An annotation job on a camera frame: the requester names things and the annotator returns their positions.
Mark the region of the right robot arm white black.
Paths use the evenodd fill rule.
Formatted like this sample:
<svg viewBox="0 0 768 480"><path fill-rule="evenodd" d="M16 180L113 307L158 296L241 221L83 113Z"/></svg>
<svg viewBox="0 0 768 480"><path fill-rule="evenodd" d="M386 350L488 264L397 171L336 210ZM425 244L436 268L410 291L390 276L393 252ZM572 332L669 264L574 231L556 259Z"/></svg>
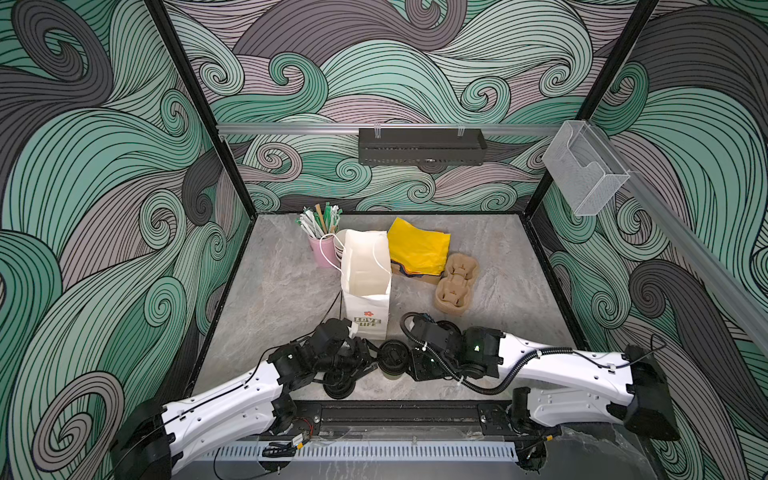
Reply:
<svg viewBox="0 0 768 480"><path fill-rule="evenodd" d="M498 329L460 330L417 312L403 315L400 328L413 345L417 381L452 380L484 396L500 395L516 380L545 383L544 389L515 389L513 417L524 425L614 423L652 440L680 438L668 379L655 358L667 344L657 338L646 348L582 351Z"/></svg>

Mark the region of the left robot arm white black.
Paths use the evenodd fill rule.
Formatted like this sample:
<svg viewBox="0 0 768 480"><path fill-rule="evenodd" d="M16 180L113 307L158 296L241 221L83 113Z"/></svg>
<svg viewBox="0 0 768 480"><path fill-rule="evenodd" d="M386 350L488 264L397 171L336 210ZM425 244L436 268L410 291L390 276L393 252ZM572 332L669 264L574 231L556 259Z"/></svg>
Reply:
<svg viewBox="0 0 768 480"><path fill-rule="evenodd" d="M165 404L140 403L110 447L109 479L169 479L202 455L261 433L286 431L296 415L291 392L319 379L349 394L375 370L376 346L348 319L268 348L258 365L201 394Z"/></svg>

